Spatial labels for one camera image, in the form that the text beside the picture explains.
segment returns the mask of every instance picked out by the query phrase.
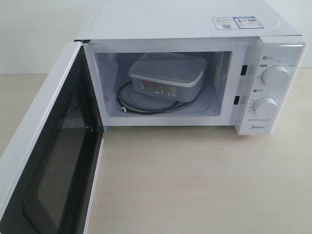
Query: plastic food container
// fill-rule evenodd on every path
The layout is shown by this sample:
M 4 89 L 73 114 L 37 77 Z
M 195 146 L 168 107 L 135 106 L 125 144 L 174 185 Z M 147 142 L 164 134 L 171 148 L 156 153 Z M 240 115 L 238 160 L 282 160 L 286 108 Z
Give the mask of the plastic food container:
M 203 58 L 171 54 L 147 53 L 129 70 L 135 91 L 147 95 L 181 101 L 193 101 L 203 83 L 207 62 Z

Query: microwave top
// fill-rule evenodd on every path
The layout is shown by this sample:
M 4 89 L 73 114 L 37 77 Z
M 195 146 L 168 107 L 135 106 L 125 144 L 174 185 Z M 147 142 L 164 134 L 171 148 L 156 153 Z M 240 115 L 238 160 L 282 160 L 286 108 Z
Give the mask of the microwave top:
M 299 35 L 263 0 L 102 0 L 77 40 Z

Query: midea logo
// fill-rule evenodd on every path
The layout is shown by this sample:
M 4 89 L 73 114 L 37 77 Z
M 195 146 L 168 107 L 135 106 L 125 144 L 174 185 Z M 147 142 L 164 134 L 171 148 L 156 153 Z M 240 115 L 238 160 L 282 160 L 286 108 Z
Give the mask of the midea logo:
M 264 126 L 250 125 L 249 129 L 264 129 Z

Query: control panel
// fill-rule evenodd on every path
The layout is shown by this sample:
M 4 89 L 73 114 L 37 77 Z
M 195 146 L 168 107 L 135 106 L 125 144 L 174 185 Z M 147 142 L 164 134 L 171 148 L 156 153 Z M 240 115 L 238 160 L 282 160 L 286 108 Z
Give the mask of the control panel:
M 246 95 L 240 135 L 270 134 L 289 93 L 304 53 L 301 36 L 260 37 L 258 65 Z

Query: barcode sticker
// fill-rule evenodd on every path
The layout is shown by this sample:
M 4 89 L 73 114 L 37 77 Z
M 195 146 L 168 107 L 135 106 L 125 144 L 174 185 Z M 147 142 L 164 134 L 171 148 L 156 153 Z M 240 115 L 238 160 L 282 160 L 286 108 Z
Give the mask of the barcode sticker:
M 256 29 L 263 28 L 261 23 L 254 16 L 249 17 L 234 17 L 236 24 L 240 29 Z
M 217 30 L 239 29 L 233 17 L 212 18 Z

